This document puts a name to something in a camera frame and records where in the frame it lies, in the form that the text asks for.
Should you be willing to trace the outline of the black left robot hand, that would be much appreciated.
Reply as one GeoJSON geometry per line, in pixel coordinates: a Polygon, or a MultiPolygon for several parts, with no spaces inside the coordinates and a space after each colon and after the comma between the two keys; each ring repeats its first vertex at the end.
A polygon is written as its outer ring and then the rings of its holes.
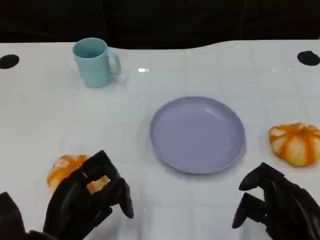
{"type": "Polygon", "coordinates": [[[101,150],[62,180],[48,204],[43,232],[58,240],[83,240],[119,205],[134,218],[130,187],[101,150]]]}

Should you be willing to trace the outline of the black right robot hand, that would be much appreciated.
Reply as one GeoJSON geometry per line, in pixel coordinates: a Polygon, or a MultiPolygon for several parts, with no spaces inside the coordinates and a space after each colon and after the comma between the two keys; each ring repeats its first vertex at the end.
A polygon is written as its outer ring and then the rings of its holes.
{"type": "Polygon", "coordinates": [[[244,194],[236,209],[232,228],[246,219],[265,225],[273,240],[318,240],[320,238],[320,206],[299,185],[283,173],[261,163],[241,181],[244,194]]]}

